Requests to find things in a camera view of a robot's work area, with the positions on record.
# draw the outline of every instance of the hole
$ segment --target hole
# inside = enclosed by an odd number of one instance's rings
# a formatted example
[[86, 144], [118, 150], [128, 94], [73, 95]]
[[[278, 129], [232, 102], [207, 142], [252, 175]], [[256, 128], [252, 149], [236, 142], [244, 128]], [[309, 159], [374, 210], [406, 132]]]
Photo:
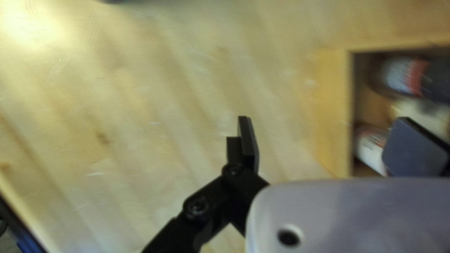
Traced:
[[300, 244], [297, 234], [290, 230], [280, 230], [278, 232], [278, 240], [285, 246], [294, 247]]
[[188, 204], [188, 212], [192, 215], [202, 215], [208, 210], [208, 208], [208, 201], [203, 196], [192, 200]]

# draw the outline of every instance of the wooden shelf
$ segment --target wooden shelf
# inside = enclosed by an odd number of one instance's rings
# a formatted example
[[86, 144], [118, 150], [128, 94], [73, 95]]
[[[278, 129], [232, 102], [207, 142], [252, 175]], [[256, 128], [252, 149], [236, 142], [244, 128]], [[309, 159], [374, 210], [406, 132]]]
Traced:
[[393, 122], [394, 98], [371, 89], [371, 59], [379, 54], [450, 56], [450, 36], [439, 45], [384, 45], [378, 48], [320, 50], [316, 57], [317, 89], [311, 97], [314, 132], [313, 154], [337, 178], [379, 176], [361, 162], [355, 162], [353, 129], [369, 123], [388, 130]]

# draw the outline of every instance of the wooden surface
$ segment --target wooden surface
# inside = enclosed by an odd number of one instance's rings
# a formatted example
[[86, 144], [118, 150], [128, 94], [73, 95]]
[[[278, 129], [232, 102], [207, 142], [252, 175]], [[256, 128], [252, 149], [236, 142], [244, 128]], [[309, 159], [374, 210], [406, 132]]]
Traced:
[[347, 50], [317, 53], [311, 100], [314, 156], [333, 176], [351, 176], [353, 126], [352, 55]]
[[137, 253], [219, 174], [238, 115], [269, 182], [328, 178], [306, 151], [312, 107], [336, 109], [313, 96], [315, 49], [440, 45], [448, 6], [0, 0], [0, 190], [50, 253]]
[[358, 55], [354, 57], [354, 109], [353, 118], [355, 124], [368, 123], [387, 131], [392, 125], [391, 106], [396, 98], [381, 95], [373, 90], [371, 83], [370, 67], [373, 65], [373, 57]]
[[361, 161], [355, 159], [353, 165], [352, 176], [354, 177], [382, 177], [378, 172], [374, 171], [371, 167], [365, 165]]

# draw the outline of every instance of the wood grain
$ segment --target wood grain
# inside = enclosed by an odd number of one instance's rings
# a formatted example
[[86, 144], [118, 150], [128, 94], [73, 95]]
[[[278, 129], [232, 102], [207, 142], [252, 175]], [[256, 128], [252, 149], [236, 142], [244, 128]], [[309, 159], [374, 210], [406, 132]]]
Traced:
[[311, 94], [316, 159], [333, 176], [351, 176], [353, 163], [353, 59], [347, 50], [320, 50], [317, 53], [315, 80]]
[[[445, 41], [447, 1], [427, 1], [434, 18], [397, 15], [422, 7], [0, 0], [0, 190], [50, 253], [137, 253], [219, 174], [238, 115], [269, 182], [331, 177], [308, 152], [311, 94], [328, 89], [315, 49]], [[203, 251], [243, 239], [227, 228]]]

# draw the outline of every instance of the screw head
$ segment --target screw head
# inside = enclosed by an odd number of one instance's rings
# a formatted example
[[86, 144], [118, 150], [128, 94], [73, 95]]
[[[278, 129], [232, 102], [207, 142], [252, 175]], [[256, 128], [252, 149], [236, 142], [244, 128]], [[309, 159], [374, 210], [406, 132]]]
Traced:
[[237, 176], [242, 172], [243, 168], [241, 166], [233, 166], [228, 169], [228, 173], [232, 176]]
[[208, 209], [209, 209], [208, 200], [203, 196], [191, 200], [187, 206], [187, 211], [194, 216], [202, 215], [206, 213]]

